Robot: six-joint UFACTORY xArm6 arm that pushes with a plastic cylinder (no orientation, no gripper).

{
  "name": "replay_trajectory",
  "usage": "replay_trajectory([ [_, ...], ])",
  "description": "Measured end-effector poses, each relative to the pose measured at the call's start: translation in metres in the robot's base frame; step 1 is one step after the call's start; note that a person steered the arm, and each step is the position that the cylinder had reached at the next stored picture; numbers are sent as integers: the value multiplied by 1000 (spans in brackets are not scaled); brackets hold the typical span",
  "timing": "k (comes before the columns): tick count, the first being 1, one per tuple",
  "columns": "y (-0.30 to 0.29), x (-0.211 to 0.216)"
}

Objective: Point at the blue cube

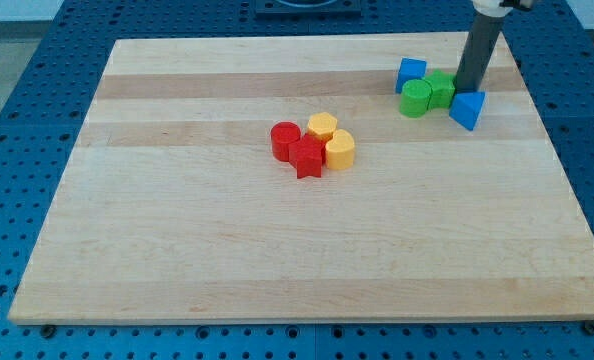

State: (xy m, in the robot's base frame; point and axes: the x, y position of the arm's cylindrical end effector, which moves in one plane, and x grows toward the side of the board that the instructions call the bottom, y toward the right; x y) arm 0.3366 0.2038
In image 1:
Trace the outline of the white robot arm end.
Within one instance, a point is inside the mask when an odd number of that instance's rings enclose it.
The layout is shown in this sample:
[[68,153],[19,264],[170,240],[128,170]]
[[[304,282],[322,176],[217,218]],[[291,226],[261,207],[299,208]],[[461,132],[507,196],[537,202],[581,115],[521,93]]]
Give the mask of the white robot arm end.
[[537,0],[472,0],[475,10],[485,16],[503,18],[512,9],[531,11]]

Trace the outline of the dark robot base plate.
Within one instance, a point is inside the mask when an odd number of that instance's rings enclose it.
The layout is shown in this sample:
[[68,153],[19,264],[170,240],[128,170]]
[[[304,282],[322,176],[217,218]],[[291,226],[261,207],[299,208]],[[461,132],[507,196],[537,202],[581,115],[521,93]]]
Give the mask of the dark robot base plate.
[[362,0],[250,0],[257,17],[360,15]]

